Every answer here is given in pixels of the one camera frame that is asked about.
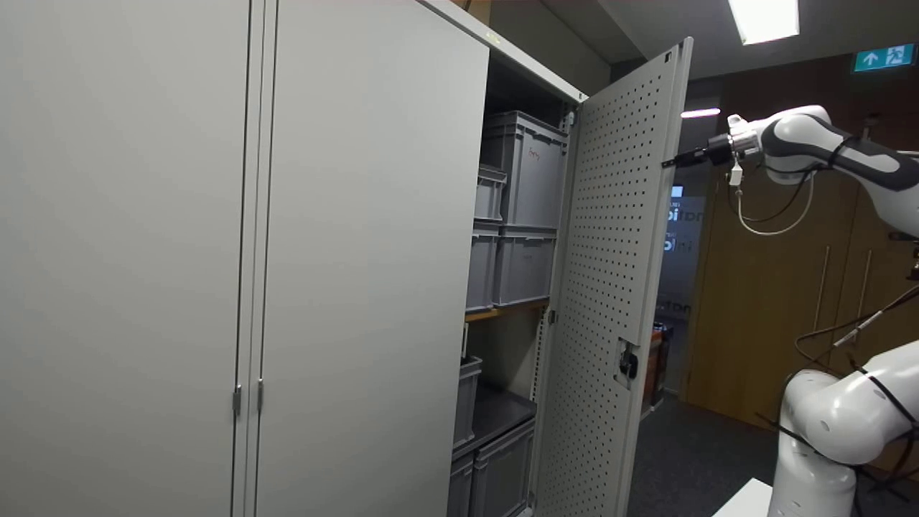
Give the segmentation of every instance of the cabinet door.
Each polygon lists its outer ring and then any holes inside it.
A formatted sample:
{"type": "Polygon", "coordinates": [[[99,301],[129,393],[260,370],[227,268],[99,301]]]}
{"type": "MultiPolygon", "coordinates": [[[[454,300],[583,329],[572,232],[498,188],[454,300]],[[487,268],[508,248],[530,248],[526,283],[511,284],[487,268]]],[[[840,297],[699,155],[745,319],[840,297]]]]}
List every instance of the cabinet door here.
{"type": "Polygon", "coordinates": [[[418,3],[279,3],[260,517],[445,515],[484,67],[418,3]]]}
{"type": "Polygon", "coordinates": [[[0,3],[0,515],[227,517],[244,0],[0,3]]]}
{"type": "Polygon", "coordinates": [[[625,515],[691,40],[576,112],[537,504],[544,517],[625,515]],[[636,377],[619,373],[635,353],[636,377]]]}

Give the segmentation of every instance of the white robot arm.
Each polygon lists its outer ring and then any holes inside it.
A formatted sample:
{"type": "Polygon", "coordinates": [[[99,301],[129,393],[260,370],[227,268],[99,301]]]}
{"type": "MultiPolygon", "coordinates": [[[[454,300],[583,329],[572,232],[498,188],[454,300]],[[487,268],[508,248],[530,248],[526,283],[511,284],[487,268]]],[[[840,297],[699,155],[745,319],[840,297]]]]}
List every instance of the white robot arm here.
{"type": "MultiPolygon", "coordinates": [[[[744,122],[729,115],[729,132],[705,149],[676,155],[671,163],[735,158],[732,188],[740,185],[738,161],[762,155],[768,178],[796,185],[811,171],[839,171],[856,178],[880,222],[919,240],[919,163],[829,128],[821,106],[787,109],[773,119],[744,122]]],[[[919,420],[919,340],[872,356],[856,373],[834,380],[800,370],[783,390],[778,465],[768,517],[849,517],[856,472],[919,420]]]]}

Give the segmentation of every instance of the gray plastic bin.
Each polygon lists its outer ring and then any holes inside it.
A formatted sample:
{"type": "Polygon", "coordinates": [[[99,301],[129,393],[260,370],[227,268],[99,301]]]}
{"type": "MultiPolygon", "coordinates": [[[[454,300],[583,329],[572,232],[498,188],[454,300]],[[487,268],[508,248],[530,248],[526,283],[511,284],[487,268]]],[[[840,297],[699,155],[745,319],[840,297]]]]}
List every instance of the gray plastic bin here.
{"type": "Polygon", "coordinates": [[[447,517],[468,517],[474,458],[454,459],[447,517]]]}
{"type": "Polygon", "coordinates": [[[477,454],[470,517],[516,517],[527,501],[533,422],[487,443],[477,454]]]}
{"type": "Polygon", "coordinates": [[[470,232],[468,288],[464,288],[468,313],[494,308],[497,248],[498,248],[497,228],[477,228],[470,232]]]}
{"type": "Polygon", "coordinates": [[[484,125],[482,163],[508,172],[508,228],[556,229],[566,172],[563,132],[526,112],[504,112],[484,125]]]}
{"type": "Polygon", "coordinates": [[[504,185],[508,176],[503,171],[478,166],[477,225],[503,225],[504,185]]]}
{"type": "Polygon", "coordinates": [[[470,422],[477,413],[478,377],[482,377],[482,359],[470,356],[458,366],[454,448],[458,448],[461,443],[470,443],[477,436],[470,431],[470,422]]]}
{"type": "Polygon", "coordinates": [[[497,261],[497,308],[547,300],[554,232],[503,229],[497,261]]]}

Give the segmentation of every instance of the dark floor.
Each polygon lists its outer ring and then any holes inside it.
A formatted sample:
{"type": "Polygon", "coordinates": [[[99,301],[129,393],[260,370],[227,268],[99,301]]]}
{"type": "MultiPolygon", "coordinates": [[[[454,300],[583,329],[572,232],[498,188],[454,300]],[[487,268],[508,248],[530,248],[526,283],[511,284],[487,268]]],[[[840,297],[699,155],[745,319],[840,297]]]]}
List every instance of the dark floor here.
{"type": "MultiPolygon", "coordinates": [[[[773,484],[775,435],[663,400],[640,426],[629,517],[712,517],[748,477],[773,484]]],[[[872,494],[864,517],[919,517],[919,492],[872,494]]]]}

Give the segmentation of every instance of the perforated door panel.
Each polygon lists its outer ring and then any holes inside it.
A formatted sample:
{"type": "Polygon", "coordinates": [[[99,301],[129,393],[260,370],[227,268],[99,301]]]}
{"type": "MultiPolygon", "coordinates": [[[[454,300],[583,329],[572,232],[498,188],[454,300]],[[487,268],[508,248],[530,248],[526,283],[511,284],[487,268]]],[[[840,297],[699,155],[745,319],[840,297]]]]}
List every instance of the perforated door panel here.
{"type": "Polygon", "coordinates": [[[538,517],[619,517],[630,485],[691,40],[593,94],[573,125],[556,326],[538,426],[538,517]],[[640,373],[619,373],[630,347],[640,373]]]}

